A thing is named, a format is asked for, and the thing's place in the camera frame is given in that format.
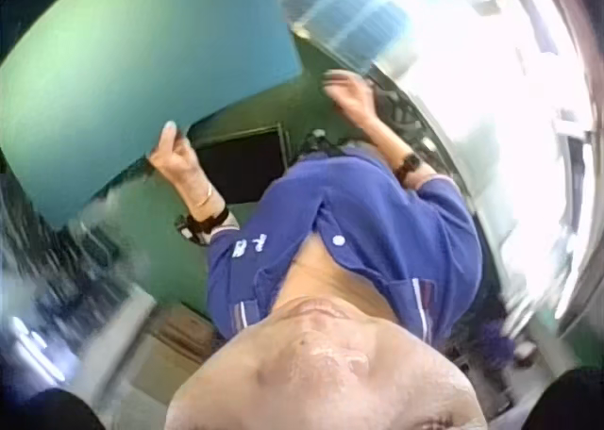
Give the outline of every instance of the black watch strap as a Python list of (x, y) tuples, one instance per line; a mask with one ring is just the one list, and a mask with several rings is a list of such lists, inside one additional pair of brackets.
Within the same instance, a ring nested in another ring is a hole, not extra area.
[(225, 208), (223, 208), (223, 211), (221, 211), (218, 216), (210, 216), (202, 222), (199, 222), (193, 216), (189, 215), (187, 216), (187, 225), (191, 228), (194, 233), (199, 234), (203, 232), (204, 234), (209, 234), (211, 233), (213, 228), (218, 227), (220, 224), (224, 223), (227, 220), (229, 213), (230, 211), (228, 210), (228, 207), (225, 206)]
[(417, 171), (422, 164), (422, 159), (414, 152), (407, 155), (398, 169), (394, 172), (400, 183), (404, 183), (408, 173)]

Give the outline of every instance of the shirt button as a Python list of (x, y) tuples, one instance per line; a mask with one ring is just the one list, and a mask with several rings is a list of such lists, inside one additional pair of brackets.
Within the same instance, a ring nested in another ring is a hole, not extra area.
[(344, 243), (346, 243), (346, 239), (342, 235), (336, 235), (331, 241), (336, 246), (344, 246)]

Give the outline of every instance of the forearm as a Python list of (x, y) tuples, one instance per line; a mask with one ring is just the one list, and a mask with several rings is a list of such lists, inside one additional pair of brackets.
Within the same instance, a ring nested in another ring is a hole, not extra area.
[[(413, 153), (413, 149), (378, 117), (369, 118), (361, 125), (360, 129), (367, 134), (371, 142), (388, 161), (393, 171), (396, 171), (403, 164), (405, 158)], [(435, 174), (436, 171), (429, 164), (423, 162), (417, 171), (407, 174), (405, 183), (401, 185), (417, 190), (428, 178)]]
[(174, 186), (191, 216), (199, 222), (218, 216), (225, 208), (225, 199), (201, 170), (186, 183), (174, 184)]

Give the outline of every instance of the neck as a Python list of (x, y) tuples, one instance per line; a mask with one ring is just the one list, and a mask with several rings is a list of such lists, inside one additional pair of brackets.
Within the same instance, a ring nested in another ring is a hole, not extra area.
[(367, 315), (399, 323), (376, 288), (364, 277), (338, 265), (316, 234), (310, 235), (300, 247), (273, 310), (301, 297), (340, 298)]

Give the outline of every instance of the sleeve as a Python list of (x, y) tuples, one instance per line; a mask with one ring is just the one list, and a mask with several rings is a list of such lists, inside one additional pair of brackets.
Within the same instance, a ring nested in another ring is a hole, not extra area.
[(441, 299), (434, 310), (434, 336), (443, 339), (470, 307), (482, 277), (482, 252), (470, 212), (455, 183), (437, 175), (417, 191), (427, 213), (436, 218), (441, 243)]
[(226, 338), (234, 335), (229, 306), (230, 268), (233, 245), (239, 230), (215, 234), (208, 247), (208, 311), (212, 321)]

